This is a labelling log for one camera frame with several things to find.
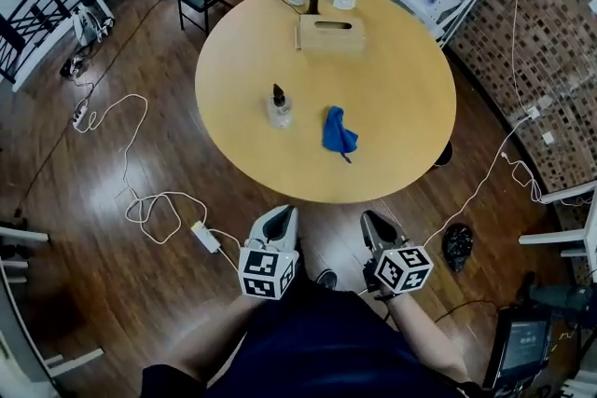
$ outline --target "white chair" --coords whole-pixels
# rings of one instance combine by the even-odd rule
[[[562,257],[587,257],[589,271],[593,281],[597,280],[597,181],[578,185],[557,193],[546,194],[542,201],[546,204],[562,199],[570,199],[581,194],[593,192],[587,223],[582,229],[549,232],[520,236],[519,244],[553,244],[559,242],[581,242],[582,247],[562,251]]]

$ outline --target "lamp base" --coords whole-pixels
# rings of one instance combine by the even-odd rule
[[[309,0],[309,6],[307,7],[307,15],[319,15],[318,4],[319,0]]]

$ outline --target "person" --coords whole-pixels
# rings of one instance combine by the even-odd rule
[[[281,300],[238,297],[143,371],[141,397],[480,396],[412,296],[385,302],[398,333],[361,297],[335,291],[336,281],[328,269],[316,282],[298,274]]]

